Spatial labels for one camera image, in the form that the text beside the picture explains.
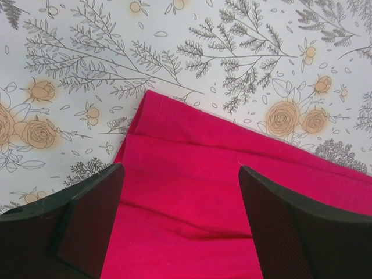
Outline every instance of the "folded cloth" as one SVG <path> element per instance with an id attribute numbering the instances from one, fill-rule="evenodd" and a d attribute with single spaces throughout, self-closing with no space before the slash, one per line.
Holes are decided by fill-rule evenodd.
<path id="1" fill-rule="evenodd" d="M 372 214 L 372 177 L 148 91 L 115 162 L 126 169 L 103 279 L 262 278 L 238 172 Z"/>

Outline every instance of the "table surface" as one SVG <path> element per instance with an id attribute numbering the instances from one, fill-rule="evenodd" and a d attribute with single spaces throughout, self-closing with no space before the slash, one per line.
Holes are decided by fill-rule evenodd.
<path id="1" fill-rule="evenodd" d="M 110 164 L 148 89 L 372 172 L 370 0 L 11 2 L 0 214 Z"/>

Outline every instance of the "orange rose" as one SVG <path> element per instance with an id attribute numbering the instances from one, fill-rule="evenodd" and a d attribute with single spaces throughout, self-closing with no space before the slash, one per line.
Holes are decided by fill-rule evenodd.
<path id="1" fill-rule="evenodd" d="M 312 110 L 311 112 L 305 113 L 300 117 L 300 122 L 302 123 L 303 129 L 309 134 L 320 132 L 323 129 L 326 121 L 326 116 L 320 110 Z"/>
<path id="2" fill-rule="evenodd" d="M 36 83 L 29 91 L 31 97 L 39 101 L 49 101 L 56 93 L 56 88 L 49 81 Z"/>
<path id="3" fill-rule="evenodd" d="M 49 148 L 57 136 L 48 123 L 39 120 L 17 123 L 15 131 L 25 143 L 35 148 Z"/>
<path id="4" fill-rule="evenodd" d="M 331 88 L 332 79 L 329 76 L 324 76 L 315 83 L 314 89 L 318 93 L 327 93 Z"/>
<path id="5" fill-rule="evenodd" d="M 299 110 L 292 102 L 279 102 L 266 114 L 266 130 L 277 137 L 292 133 L 298 124 Z"/>
<path id="6" fill-rule="evenodd" d="M 10 113 L 0 105 L 0 146 L 9 141 L 14 133 L 14 119 Z"/>

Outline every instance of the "red cloth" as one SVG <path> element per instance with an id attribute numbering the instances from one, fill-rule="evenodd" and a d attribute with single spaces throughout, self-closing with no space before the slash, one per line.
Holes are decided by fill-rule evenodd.
<path id="1" fill-rule="evenodd" d="M 242 164 L 372 214 L 372 177 L 151 91 L 116 162 L 126 177 L 103 279 L 262 278 L 238 184 Z"/>

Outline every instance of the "floral tablecloth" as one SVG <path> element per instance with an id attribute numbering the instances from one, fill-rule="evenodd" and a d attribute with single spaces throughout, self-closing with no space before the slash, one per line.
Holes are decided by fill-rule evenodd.
<path id="1" fill-rule="evenodd" d="M 0 25 L 0 213 L 111 163 L 147 89 L 372 173 L 371 0 L 0 0 Z"/>

